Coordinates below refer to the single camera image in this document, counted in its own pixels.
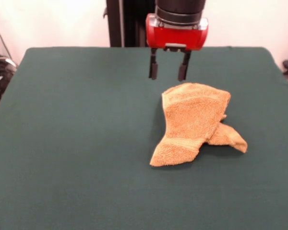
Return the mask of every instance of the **green table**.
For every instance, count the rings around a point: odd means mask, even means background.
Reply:
[[[263,48],[204,48],[187,80],[231,93],[243,155],[152,168],[182,54],[29,49],[0,104],[0,230],[288,230],[288,83]]]

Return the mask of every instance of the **black cable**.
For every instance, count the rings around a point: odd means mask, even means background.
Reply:
[[[2,43],[3,43],[3,45],[4,45],[4,48],[6,49],[6,52],[7,52],[8,55],[9,55],[9,58],[12,59],[12,56],[11,56],[11,54],[10,54],[10,52],[9,52],[9,49],[8,49],[7,46],[5,45],[5,42],[4,42],[1,34],[0,34],[0,39],[1,39]]]

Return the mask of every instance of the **crumpled towel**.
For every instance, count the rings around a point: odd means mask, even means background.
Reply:
[[[185,83],[162,93],[166,131],[151,158],[152,166],[195,159],[203,143],[230,145],[246,152],[247,143],[232,127],[220,123],[230,93],[198,83]]]

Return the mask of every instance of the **white cord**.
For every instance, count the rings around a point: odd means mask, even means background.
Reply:
[[[15,62],[13,62],[13,60],[7,58],[7,57],[0,57],[0,60],[5,60],[7,63],[11,64],[14,67],[17,67],[17,65],[15,64]]]

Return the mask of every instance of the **towel fold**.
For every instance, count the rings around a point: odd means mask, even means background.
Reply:
[[[198,83],[185,83],[162,93],[166,132],[150,164],[175,165],[193,161],[203,143],[231,145],[245,152],[246,142],[231,127],[220,123],[230,93]]]

